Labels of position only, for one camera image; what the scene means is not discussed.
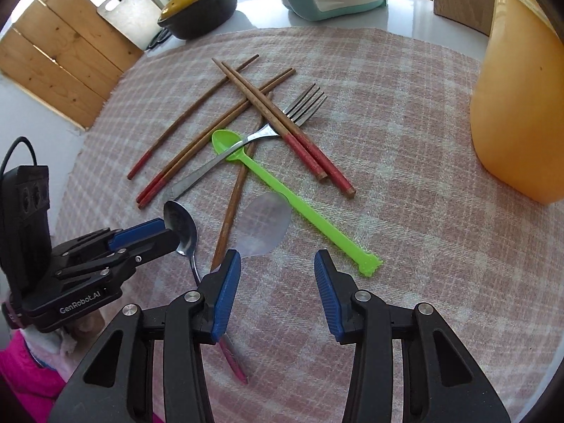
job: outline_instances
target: cutting board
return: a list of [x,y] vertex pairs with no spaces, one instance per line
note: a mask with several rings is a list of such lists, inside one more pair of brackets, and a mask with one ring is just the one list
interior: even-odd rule
[[121,0],[108,11],[105,7],[112,0],[106,0],[98,8],[98,14],[112,24],[140,49],[146,49],[149,42],[160,31],[157,20],[161,9],[152,0]]

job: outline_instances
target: orange bucket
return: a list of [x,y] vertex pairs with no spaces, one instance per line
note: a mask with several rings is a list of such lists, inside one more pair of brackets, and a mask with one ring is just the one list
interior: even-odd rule
[[492,175],[540,203],[564,198],[564,45],[535,0],[496,0],[470,127]]

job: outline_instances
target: pink fabric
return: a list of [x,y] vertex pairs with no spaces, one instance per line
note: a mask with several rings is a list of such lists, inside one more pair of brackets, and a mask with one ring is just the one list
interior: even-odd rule
[[[8,348],[0,351],[0,373],[32,418],[46,423],[65,381],[56,371],[42,368],[34,361],[19,331]],[[153,414],[153,423],[163,422]]]

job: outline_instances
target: fork handle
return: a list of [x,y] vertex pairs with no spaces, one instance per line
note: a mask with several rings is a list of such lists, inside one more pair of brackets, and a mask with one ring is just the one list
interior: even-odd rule
[[192,173],[190,173],[190,175],[181,179],[179,182],[172,186],[170,191],[171,197],[174,197],[174,200],[179,198],[182,194],[184,194],[184,192],[186,192],[194,184],[196,184],[199,179],[202,178],[202,176],[204,176],[206,173],[208,173],[213,167],[220,164],[239,148],[242,148],[253,140],[254,139],[250,139],[249,137],[242,139],[242,141],[235,143],[232,147],[226,149],[223,153],[216,155],[211,161],[205,163],[199,169],[194,170]]

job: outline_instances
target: metal fork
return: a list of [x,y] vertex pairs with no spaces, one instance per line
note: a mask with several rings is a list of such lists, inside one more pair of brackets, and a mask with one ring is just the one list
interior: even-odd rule
[[[309,86],[303,93],[298,96],[288,107],[283,110],[292,121],[294,121],[298,126],[302,125],[305,121],[312,117],[312,115],[317,112],[321,107],[323,102],[326,100],[326,95],[321,91],[320,87],[316,88],[316,84],[313,83]],[[215,156],[211,161],[202,165],[199,169],[190,173],[190,175],[181,179],[179,182],[175,183],[166,192],[164,200],[177,200],[184,192],[190,189],[202,176],[208,173],[213,167],[218,165],[220,162],[225,160],[239,148],[249,144],[251,141],[258,140],[260,138],[272,138],[278,137],[276,131],[266,124],[257,132],[243,138],[242,141],[234,144],[229,149],[225,150],[223,153]]]

